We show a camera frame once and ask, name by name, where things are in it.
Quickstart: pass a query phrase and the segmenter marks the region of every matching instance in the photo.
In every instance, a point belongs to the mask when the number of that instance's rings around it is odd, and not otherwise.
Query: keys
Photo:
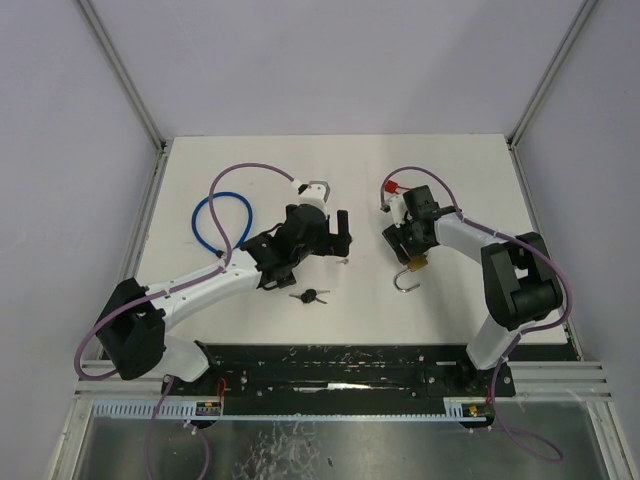
[[[329,290],[314,290],[310,288],[309,290],[305,290],[305,292],[301,295],[294,295],[293,293],[289,294],[290,297],[297,298],[302,301],[302,303],[307,304],[311,302],[318,302],[326,305],[327,302],[318,298],[318,295],[322,295],[323,293],[329,293]]]

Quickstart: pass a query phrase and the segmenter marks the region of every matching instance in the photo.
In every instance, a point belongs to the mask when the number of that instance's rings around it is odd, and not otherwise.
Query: white wall
[[[604,362],[640,461],[640,3],[601,2],[521,145],[578,337]]]
[[[162,133],[506,133],[581,0],[94,0]]]
[[[44,473],[154,151],[69,0],[0,15],[0,476]]]

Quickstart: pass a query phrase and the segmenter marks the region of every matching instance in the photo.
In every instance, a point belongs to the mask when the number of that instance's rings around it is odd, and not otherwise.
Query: purple cable
[[[173,376],[170,377],[169,383],[167,383],[164,393],[160,397],[160,400],[158,400],[158,403],[156,404],[156,406],[153,408],[153,412],[151,413],[151,420],[149,421],[149,428],[147,429],[147,434],[144,437],[144,466],[147,469],[147,476],[149,477],[150,480],[153,480],[153,475],[151,474],[151,455],[150,455],[151,432],[153,431],[153,425],[154,425],[154,422],[156,421],[156,417],[158,416],[158,413],[160,413],[160,407],[162,406],[162,403],[166,400],[167,395],[169,395],[169,392],[171,391],[171,387],[173,387],[174,380],[175,380],[175,377]],[[200,436],[200,438],[202,439],[202,442],[204,443],[204,454],[205,454],[204,466],[202,467],[202,471],[200,472],[200,475],[198,475],[198,480],[202,480],[204,476],[207,474],[207,470],[209,470],[209,463],[211,461],[211,449],[209,448],[209,442],[207,441],[207,437],[205,437],[204,433],[202,433],[202,430],[196,427],[194,428],[196,433]]]
[[[538,332],[538,331],[541,331],[541,330],[548,330],[550,328],[555,328],[558,325],[562,325],[569,318],[569,315],[571,314],[571,310],[573,309],[573,292],[571,290],[571,287],[569,286],[569,281],[568,281],[566,275],[564,274],[564,272],[560,269],[560,267],[553,260],[551,260],[549,257],[544,255],[542,252],[540,252],[538,249],[532,247],[531,245],[528,245],[528,244],[522,242],[521,240],[518,240],[517,238],[511,237],[510,235],[506,235],[506,234],[504,234],[502,232],[498,232],[496,230],[493,230],[492,228],[489,228],[489,227],[487,227],[485,225],[482,225],[480,223],[474,222],[471,219],[466,218],[464,216],[464,214],[462,213],[462,210],[460,209],[460,207],[458,205],[458,202],[456,200],[456,197],[453,194],[453,191],[451,190],[451,188],[449,188],[449,186],[444,182],[444,180],[442,180],[435,173],[427,170],[426,168],[416,167],[416,166],[400,167],[400,168],[395,169],[389,175],[387,175],[386,178],[384,179],[384,181],[382,182],[381,187],[380,187],[380,202],[381,202],[381,204],[384,204],[384,193],[385,193],[384,187],[387,184],[387,182],[389,181],[389,179],[391,179],[391,177],[393,175],[395,175],[396,173],[402,172],[402,171],[405,171],[405,170],[415,170],[415,171],[418,171],[418,172],[422,172],[422,173],[425,173],[425,174],[429,175],[434,180],[436,180],[446,190],[446,192],[449,194],[449,197],[451,198],[451,203],[453,203],[453,207],[455,208],[456,215],[458,216],[458,218],[460,218],[460,220],[462,220],[464,223],[466,223],[469,226],[472,226],[474,228],[477,228],[478,230],[481,230],[481,231],[483,231],[485,233],[488,233],[489,235],[494,235],[497,238],[500,238],[500,239],[505,240],[507,242],[511,242],[511,243],[519,246],[520,248],[523,248],[523,249],[527,250],[528,252],[530,252],[531,254],[535,255],[536,257],[540,258],[544,263],[546,263],[554,271],[554,273],[556,274],[556,276],[560,280],[560,283],[562,283],[562,287],[564,288],[565,297],[566,297],[566,305],[565,305],[564,312],[562,313],[562,316],[558,320],[556,320],[555,322],[549,323],[547,325],[539,325],[539,326],[525,328],[524,330],[522,330],[520,332],[520,334],[518,336],[516,336],[513,339],[511,344],[506,348],[504,353],[500,356],[500,359],[498,360],[498,363],[496,364],[496,366],[495,366],[495,368],[493,370],[493,377],[491,378],[491,388],[490,388],[490,393],[489,393],[490,397],[491,397],[491,401],[494,403],[493,409],[494,409],[494,413],[495,413],[495,418],[502,425],[501,430],[504,431],[516,445],[518,445],[520,448],[522,448],[524,451],[526,451],[530,455],[538,458],[539,460],[543,460],[543,461],[548,462],[548,463],[562,463],[564,461],[564,454],[562,453],[562,450],[560,450],[559,447],[557,447],[556,445],[551,443],[546,438],[538,435],[537,433],[529,432],[527,430],[522,430],[522,429],[518,429],[518,428],[507,426],[502,421],[502,418],[500,418],[500,415],[498,414],[498,410],[496,409],[495,402],[493,400],[495,399],[496,382],[498,380],[498,373],[500,372],[500,367],[502,367],[502,365],[506,362],[506,359],[508,358],[509,354],[516,348],[516,346],[520,342],[520,339],[522,338],[522,336],[527,334],[527,333],[531,333],[531,332]],[[517,435],[529,436],[529,437],[535,438],[535,439],[545,443],[546,445],[551,447],[558,454],[558,457],[557,458],[548,457],[546,455],[542,455],[542,454],[536,452],[535,450],[530,448],[528,445],[525,445],[520,440],[518,440],[515,437],[516,434]]]
[[[558,448],[558,446],[553,444],[551,441],[547,440],[546,438],[544,438],[542,435],[539,435],[539,434],[537,434],[535,432],[530,432],[529,430],[524,430],[524,429],[518,428],[518,427],[509,427],[509,430],[511,431],[511,433],[513,433],[515,435],[521,435],[523,437],[534,438],[535,440],[538,440],[540,443],[544,443],[549,448],[551,448],[553,451],[555,451],[558,454],[558,457],[564,457],[562,451]],[[502,432],[502,433],[505,433],[505,429],[504,429],[504,426],[490,426],[490,427],[470,428],[469,430],[467,430],[466,428],[462,427],[462,429],[460,429],[460,430],[442,432],[442,435],[461,434],[461,433],[491,433],[491,432]]]
[[[220,235],[222,236],[222,241],[224,242],[225,249],[228,252],[228,255],[225,255],[225,257],[224,257],[224,266],[225,267],[227,267],[229,265],[229,263],[231,262],[231,252],[233,251],[233,248],[231,247],[231,240],[229,240],[229,237],[227,236],[227,234],[225,233],[224,229],[222,228],[222,224],[220,223],[220,220],[218,219],[218,214],[216,214],[216,209],[215,209],[215,207],[213,205],[213,194],[215,193],[215,189],[218,186],[218,182],[220,182],[220,180],[222,180],[222,177],[224,177],[227,173],[233,172],[234,170],[238,170],[239,168],[247,168],[247,167],[264,168],[266,170],[271,170],[272,172],[279,173],[280,175],[285,177],[290,182],[293,182],[295,180],[291,175],[289,175],[284,170],[282,170],[282,169],[280,169],[278,167],[272,167],[271,165],[266,165],[264,163],[238,163],[237,165],[232,165],[232,166],[230,166],[228,168],[225,168],[213,180],[213,183],[211,184],[211,188],[209,189],[209,210],[211,211],[211,217],[213,218],[213,223],[216,224],[216,227],[218,228],[218,231],[220,232]]]

